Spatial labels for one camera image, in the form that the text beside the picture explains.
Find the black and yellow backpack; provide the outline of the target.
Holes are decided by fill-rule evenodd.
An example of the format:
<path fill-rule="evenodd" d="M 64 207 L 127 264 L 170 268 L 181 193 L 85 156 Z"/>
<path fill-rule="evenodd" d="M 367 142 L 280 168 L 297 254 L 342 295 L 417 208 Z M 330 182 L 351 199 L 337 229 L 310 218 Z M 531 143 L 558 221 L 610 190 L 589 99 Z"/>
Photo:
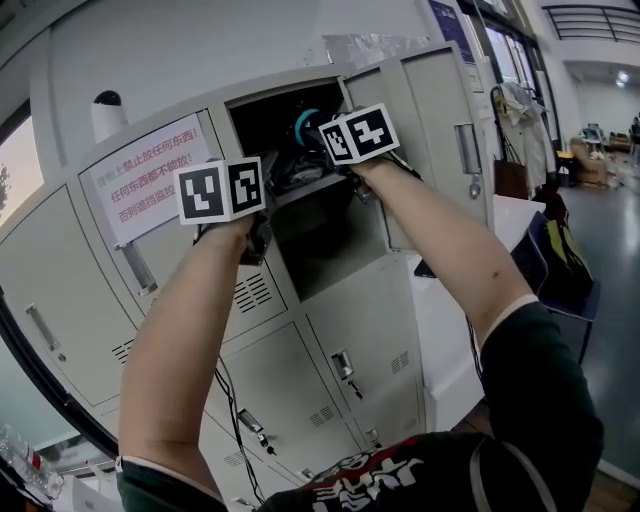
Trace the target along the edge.
<path fill-rule="evenodd" d="M 566 223 L 546 222 L 541 251 L 548 268 L 543 297 L 571 309 L 583 309 L 594 278 Z"/>

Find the black metal railing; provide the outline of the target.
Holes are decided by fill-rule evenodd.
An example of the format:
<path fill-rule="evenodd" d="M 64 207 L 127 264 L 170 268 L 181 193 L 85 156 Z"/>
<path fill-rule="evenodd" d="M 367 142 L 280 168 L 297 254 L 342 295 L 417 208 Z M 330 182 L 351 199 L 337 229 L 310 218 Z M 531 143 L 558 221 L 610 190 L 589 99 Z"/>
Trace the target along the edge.
<path fill-rule="evenodd" d="M 560 41 L 593 39 L 640 45 L 640 11 L 629 8 L 559 4 L 542 10 Z"/>

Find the grey folded cloth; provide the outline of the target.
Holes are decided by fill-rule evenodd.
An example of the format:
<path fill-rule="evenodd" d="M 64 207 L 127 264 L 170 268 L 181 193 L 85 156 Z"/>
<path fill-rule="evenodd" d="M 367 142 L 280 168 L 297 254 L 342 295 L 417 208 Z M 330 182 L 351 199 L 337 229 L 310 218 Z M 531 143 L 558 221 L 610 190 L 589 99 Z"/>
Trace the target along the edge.
<path fill-rule="evenodd" d="M 282 195 L 336 171 L 337 167 L 321 153 L 279 157 L 272 171 L 272 188 Z"/>

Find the coat rack with white clothes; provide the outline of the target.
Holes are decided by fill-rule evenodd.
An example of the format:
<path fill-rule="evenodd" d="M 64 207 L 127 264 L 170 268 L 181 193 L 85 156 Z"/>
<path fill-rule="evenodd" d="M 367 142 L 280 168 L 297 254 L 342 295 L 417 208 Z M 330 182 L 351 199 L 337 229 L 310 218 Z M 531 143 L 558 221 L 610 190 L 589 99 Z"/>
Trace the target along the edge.
<path fill-rule="evenodd" d="M 524 88 L 501 83 L 490 92 L 500 156 L 526 167 L 529 199 L 556 177 L 556 158 L 545 121 L 546 109 Z"/>

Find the dark green printed shirt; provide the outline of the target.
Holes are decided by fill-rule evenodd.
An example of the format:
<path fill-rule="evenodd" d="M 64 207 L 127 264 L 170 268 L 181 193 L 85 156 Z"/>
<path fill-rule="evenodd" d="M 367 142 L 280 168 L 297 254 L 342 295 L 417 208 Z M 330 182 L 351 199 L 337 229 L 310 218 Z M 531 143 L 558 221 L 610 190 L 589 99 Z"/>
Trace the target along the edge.
<path fill-rule="evenodd" d="M 345 458 L 257 512 L 582 512 L 603 448 L 580 366 L 537 300 L 481 350 L 491 434 L 434 432 Z"/>

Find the brown tote bag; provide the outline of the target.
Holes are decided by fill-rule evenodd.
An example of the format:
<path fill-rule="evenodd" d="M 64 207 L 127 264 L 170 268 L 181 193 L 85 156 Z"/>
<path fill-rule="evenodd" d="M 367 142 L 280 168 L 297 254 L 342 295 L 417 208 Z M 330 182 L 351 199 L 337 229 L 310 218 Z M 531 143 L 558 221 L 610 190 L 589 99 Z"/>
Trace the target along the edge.
<path fill-rule="evenodd" d="M 495 160 L 494 193 L 504 197 L 528 200 L 526 167 L 515 162 Z"/>

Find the blue wall poster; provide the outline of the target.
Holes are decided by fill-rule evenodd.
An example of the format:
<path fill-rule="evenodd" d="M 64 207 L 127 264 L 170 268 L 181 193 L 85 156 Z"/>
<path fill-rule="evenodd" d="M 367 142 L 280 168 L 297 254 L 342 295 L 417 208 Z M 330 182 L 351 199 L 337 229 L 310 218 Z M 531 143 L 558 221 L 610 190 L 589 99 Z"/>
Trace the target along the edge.
<path fill-rule="evenodd" d="M 473 52 L 466 38 L 455 9 L 439 0 L 429 0 L 429 4 L 446 41 L 455 41 L 466 64 L 474 64 Z"/>

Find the white paper sign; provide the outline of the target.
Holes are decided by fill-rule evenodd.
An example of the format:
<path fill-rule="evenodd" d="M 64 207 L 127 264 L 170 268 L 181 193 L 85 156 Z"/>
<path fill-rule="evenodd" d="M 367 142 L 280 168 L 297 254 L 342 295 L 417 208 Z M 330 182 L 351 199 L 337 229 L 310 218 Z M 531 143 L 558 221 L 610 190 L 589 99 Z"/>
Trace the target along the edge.
<path fill-rule="evenodd" d="M 112 153 L 89 169 L 101 207 L 123 246 L 178 215 L 173 174 L 210 157 L 191 114 Z"/>

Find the person's right forearm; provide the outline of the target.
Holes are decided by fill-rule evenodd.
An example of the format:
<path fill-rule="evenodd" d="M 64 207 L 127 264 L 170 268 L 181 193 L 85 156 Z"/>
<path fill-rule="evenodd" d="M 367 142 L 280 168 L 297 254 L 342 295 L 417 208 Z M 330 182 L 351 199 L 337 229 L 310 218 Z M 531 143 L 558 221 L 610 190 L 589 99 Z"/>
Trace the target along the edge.
<path fill-rule="evenodd" d="M 388 207 L 459 304 L 479 346 L 512 304 L 533 295 L 505 246 L 458 205 L 388 160 L 374 159 L 351 169 Z"/>

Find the person's left forearm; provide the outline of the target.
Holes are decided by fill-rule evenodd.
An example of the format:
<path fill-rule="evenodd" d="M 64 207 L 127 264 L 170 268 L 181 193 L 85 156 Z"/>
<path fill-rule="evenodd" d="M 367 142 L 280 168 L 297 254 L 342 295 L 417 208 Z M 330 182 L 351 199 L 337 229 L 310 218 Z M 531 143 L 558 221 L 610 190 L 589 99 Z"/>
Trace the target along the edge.
<path fill-rule="evenodd" d="M 138 331 L 122 377 L 120 455 L 211 492 L 201 422 L 252 224 L 252 217 L 220 224 L 189 249 Z"/>

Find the white table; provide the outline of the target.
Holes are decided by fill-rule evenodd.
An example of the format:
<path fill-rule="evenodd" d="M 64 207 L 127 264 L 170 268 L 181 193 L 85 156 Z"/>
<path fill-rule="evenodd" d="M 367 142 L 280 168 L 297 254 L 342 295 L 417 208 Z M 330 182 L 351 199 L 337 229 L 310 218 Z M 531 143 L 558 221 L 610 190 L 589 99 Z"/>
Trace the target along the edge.
<path fill-rule="evenodd" d="M 413 297 L 422 391 L 429 431 L 448 431 L 484 397 L 476 374 L 465 315 L 442 283 L 417 277 L 420 258 L 406 257 Z"/>

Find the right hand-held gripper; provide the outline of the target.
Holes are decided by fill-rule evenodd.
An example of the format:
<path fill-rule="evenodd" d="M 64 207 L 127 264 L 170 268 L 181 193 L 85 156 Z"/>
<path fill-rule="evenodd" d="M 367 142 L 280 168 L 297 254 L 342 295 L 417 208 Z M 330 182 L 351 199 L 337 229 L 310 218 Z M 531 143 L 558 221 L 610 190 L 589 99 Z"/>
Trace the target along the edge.
<path fill-rule="evenodd" d="M 420 174 L 396 154 L 399 137 L 383 103 L 340 115 L 320 125 L 318 132 L 339 174 L 347 176 L 352 165 L 387 155 L 403 170 L 421 179 Z"/>

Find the grey metal locker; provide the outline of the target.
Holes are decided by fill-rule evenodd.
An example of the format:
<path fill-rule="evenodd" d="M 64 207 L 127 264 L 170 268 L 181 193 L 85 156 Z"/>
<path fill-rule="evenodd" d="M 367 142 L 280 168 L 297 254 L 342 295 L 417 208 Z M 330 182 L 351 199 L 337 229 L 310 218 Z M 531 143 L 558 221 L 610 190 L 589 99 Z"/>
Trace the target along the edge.
<path fill-rule="evenodd" d="M 0 241 L 0 289 L 25 344 L 93 421 L 114 435 L 121 375 L 139 326 L 186 254 L 193 229 L 177 217 L 115 244 L 89 169 L 126 145 L 191 114 L 210 156 L 268 149 L 301 102 L 345 111 L 383 103 L 400 156 L 425 182 L 482 220 L 488 181 L 466 147 L 481 129 L 459 48 L 440 44 L 361 70 L 306 67 L 208 90 L 96 145 L 66 181 L 28 207 Z M 221 371 L 236 404 L 275 448 L 233 436 L 229 400 L 213 386 L 200 449 L 232 508 L 257 502 L 254 469 L 272 495 L 375 443 L 426 428 L 416 315 L 396 221 L 329 174 L 277 197 L 274 238 L 258 267 L 238 271 Z M 359 400 L 347 385 L 360 389 Z"/>

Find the cardboard boxes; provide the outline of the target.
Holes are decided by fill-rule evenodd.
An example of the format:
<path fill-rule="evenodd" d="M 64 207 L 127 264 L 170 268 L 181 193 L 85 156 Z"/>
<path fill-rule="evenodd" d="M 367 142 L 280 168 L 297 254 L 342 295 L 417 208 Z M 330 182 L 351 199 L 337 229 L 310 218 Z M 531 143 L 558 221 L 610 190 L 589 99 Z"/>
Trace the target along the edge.
<path fill-rule="evenodd" d="M 574 155 L 577 169 L 577 181 L 600 188 L 608 187 L 608 169 L 605 160 L 590 156 L 589 148 L 579 137 L 570 140 L 570 149 Z"/>

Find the blue chair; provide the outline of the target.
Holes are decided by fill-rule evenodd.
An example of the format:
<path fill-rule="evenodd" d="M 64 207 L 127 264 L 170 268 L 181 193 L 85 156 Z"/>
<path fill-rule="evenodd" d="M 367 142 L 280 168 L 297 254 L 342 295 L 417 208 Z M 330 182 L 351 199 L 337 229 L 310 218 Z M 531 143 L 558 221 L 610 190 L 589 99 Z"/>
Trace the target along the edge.
<path fill-rule="evenodd" d="M 568 225 L 537 211 L 511 255 L 549 312 L 586 324 L 578 356 L 582 362 L 599 309 L 601 284 L 589 269 Z"/>

